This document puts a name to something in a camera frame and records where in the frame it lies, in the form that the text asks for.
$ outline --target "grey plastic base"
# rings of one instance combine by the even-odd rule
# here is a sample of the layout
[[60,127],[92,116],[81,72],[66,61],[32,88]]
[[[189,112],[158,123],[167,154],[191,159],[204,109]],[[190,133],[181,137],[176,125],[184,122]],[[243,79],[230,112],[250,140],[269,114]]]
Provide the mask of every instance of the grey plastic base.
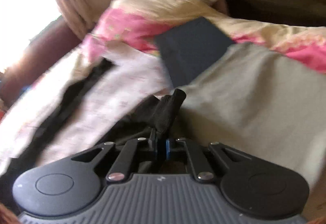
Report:
[[301,216],[257,220],[232,208],[212,184],[195,182],[188,174],[134,174],[112,184],[92,205],[62,218],[20,216],[21,223],[56,224],[304,224]]

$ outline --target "circular pad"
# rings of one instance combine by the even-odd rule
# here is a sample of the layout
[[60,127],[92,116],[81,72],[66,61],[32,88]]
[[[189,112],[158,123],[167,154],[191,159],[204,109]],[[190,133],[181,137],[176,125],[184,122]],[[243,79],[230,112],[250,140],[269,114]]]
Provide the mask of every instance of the circular pad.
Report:
[[68,192],[74,185],[74,180],[65,174],[45,175],[36,182],[36,188],[42,194],[56,196]]
[[101,183],[89,163],[69,157],[26,171],[12,188],[16,203],[37,216],[63,216],[92,203]]
[[300,174],[257,160],[234,163],[222,178],[221,191],[238,210],[266,220],[301,213],[309,195]]

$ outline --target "silver bolt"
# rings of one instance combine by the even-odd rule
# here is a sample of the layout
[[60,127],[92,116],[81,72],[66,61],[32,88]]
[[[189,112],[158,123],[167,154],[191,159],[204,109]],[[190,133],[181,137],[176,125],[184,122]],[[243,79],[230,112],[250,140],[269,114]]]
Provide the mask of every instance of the silver bolt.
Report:
[[113,172],[109,174],[108,179],[115,182],[121,181],[124,179],[124,174],[121,172]]
[[214,174],[212,174],[209,171],[202,171],[197,175],[197,177],[200,180],[208,181],[208,180],[212,180],[214,178]]

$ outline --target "window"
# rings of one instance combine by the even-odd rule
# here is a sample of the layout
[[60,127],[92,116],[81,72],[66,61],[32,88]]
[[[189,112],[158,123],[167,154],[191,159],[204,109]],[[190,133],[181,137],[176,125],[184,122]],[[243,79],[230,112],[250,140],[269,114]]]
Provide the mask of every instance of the window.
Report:
[[55,0],[0,0],[0,71],[17,62],[30,40],[60,15]]

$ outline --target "dark fabric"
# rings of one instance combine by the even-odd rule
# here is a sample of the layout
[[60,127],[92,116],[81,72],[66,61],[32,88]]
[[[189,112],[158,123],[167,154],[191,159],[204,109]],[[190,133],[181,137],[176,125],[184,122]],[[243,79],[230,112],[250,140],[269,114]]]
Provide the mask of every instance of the dark fabric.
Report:
[[132,113],[120,119],[96,145],[107,141],[124,145],[130,139],[149,138],[152,129],[160,139],[170,130],[185,98],[185,92],[180,89],[175,89],[172,95],[165,95],[161,100],[154,95],[147,97]]
[[154,42],[173,87],[188,85],[235,42],[204,17],[157,35]]
[[0,177],[0,201],[14,213],[19,213],[11,192],[16,178],[35,166],[40,153],[68,121],[81,103],[84,95],[112,66],[112,62],[103,59],[98,66],[92,69],[85,79],[70,85],[64,93],[59,106],[36,129],[29,146],[18,158],[11,159],[7,172]]

